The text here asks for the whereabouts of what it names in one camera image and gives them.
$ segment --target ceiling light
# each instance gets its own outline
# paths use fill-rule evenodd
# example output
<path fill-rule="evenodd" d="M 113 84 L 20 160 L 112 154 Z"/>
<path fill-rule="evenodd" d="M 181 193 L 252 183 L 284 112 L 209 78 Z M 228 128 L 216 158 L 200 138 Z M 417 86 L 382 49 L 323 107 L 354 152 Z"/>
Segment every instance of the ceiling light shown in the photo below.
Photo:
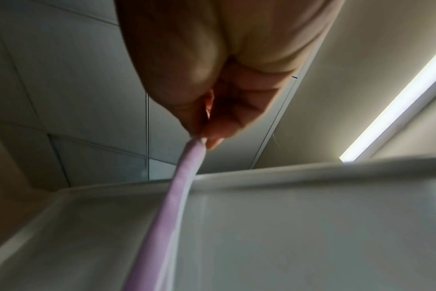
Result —
<path fill-rule="evenodd" d="M 341 155 L 343 162 L 357 159 L 380 135 L 394 123 L 436 81 L 436 55 L 414 77 L 400 94 L 368 126 Z"/>

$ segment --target pink strap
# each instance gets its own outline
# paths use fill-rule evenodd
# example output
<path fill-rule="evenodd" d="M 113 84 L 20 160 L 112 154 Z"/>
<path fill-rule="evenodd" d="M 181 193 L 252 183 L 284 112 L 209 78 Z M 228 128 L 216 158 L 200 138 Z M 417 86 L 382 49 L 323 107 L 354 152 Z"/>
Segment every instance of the pink strap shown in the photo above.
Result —
<path fill-rule="evenodd" d="M 191 140 L 186 144 L 170 188 L 143 241 L 124 291 L 172 289 L 184 206 L 205 153 L 205 144 L 200 140 Z"/>

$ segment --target fluorescent light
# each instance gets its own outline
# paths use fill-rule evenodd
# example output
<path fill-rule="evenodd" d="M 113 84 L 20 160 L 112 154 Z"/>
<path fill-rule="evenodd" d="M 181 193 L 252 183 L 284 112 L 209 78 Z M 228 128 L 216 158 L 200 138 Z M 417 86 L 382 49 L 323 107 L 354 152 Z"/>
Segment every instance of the fluorescent light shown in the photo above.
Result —
<path fill-rule="evenodd" d="M 343 162 L 357 159 L 380 135 L 394 123 L 436 81 L 436 55 L 414 77 L 400 94 L 365 129 L 339 157 Z"/>

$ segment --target skin crease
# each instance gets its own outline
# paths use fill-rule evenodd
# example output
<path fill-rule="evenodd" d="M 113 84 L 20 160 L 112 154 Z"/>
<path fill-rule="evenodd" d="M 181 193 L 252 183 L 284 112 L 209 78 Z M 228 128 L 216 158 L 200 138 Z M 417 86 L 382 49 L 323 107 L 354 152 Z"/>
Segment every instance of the skin crease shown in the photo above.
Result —
<path fill-rule="evenodd" d="M 143 87 L 212 149 L 269 109 L 343 1 L 115 2 Z"/>

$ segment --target linear light fixture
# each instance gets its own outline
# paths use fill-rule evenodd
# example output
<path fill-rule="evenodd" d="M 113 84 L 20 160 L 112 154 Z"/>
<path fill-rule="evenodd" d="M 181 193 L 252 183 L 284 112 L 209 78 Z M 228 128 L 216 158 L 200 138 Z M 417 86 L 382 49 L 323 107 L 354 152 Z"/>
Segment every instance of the linear light fixture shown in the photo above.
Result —
<path fill-rule="evenodd" d="M 355 159 L 376 141 L 376 139 L 427 91 L 435 81 L 436 55 L 341 155 L 341 161 L 355 161 Z"/>

